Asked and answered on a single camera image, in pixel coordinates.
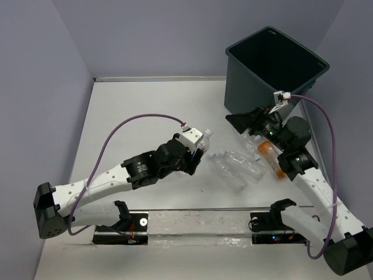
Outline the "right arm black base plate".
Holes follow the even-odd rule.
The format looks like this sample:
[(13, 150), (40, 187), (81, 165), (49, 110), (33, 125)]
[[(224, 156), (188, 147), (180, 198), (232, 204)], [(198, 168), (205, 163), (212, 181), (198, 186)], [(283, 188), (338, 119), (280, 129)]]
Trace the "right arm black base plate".
[(253, 245), (305, 244), (306, 239), (283, 224), (281, 211), (297, 204), (289, 198), (274, 202), (268, 211), (251, 212), (248, 228)]

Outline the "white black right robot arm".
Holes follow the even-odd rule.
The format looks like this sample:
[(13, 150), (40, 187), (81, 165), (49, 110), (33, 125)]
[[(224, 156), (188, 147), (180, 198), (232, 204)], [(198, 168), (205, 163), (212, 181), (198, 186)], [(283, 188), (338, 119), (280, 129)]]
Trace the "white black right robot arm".
[(282, 122), (278, 112), (258, 107), (249, 113), (229, 114), (226, 120), (243, 134), (260, 135), (281, 150), (279, 166), (315, 208), (313, 218), (290, 199), (277, 201), (269, 224), (284, 226), (307, 240), (310, 258), (323, 257), (337, 275), (345, 275), (372, 262), (372, 229), (357, 219), (337, 197), (316, 160), (305, 147), (311, 140), (309, 123), (301, 117)]

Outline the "clear bottle orange blue label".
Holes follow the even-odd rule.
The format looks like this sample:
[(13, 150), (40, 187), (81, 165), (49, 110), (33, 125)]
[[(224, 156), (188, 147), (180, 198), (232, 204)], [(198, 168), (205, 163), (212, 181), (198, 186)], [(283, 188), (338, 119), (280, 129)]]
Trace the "clear bottle orange blue label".
[(193, 158), (197, 155), (197, 151), (200, 150), (204, 155), (210, 148), (210, 137), (213, 135), (213, 131), (210, 129), (205, 129), (203, 131), (203, 137), (200, 142), (197, 144), (196, 151), (193, 154)]

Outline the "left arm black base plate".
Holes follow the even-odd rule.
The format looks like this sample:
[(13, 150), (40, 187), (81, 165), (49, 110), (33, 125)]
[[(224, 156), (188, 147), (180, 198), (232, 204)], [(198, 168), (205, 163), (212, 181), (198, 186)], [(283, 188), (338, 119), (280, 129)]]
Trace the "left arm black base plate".
[(139, 246), (148, 244), (148, 211), (130, 211), (123, 201), (115, 201), (119, 220), (111, 226), (100, 225), (94, 229), (92, 242), (96, 245)]

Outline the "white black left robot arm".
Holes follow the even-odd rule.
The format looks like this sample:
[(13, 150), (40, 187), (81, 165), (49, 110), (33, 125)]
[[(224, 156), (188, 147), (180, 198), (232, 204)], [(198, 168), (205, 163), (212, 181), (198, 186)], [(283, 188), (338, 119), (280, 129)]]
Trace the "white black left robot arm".
[(39, 237), (50, 239), (68, 228), (91, 225), (125, 229), (130, 220), (125, 202), (99, 206), (95, 201), (156, 184), (173, 172), (193, 175), (204, 154), (202, 139), (201, 132), (191, 129), (175, 134), (157, 150), (127, 159), (93, 178), (65, 185), (40, 184), (33, 202)]

